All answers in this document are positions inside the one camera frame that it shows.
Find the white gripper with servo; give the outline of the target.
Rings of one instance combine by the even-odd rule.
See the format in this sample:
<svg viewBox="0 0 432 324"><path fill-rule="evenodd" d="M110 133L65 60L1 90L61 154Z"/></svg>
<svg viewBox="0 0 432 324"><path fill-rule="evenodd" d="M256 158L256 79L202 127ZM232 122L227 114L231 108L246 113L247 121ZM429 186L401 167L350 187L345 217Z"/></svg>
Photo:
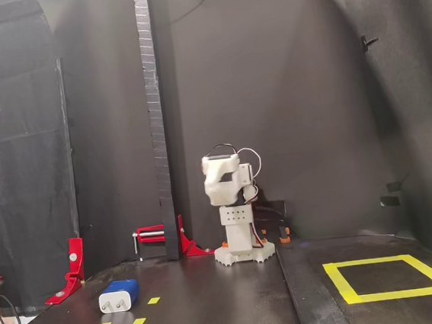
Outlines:
<svg viewBox="0 0 432 324"><path fill-rule="evenodd" d="M238 171L238 154L223 156L204 156L201 159L202 171L205 175L205 194L213 206L234 204L238 200L238 182L221 182L222 176Z"/></svg>

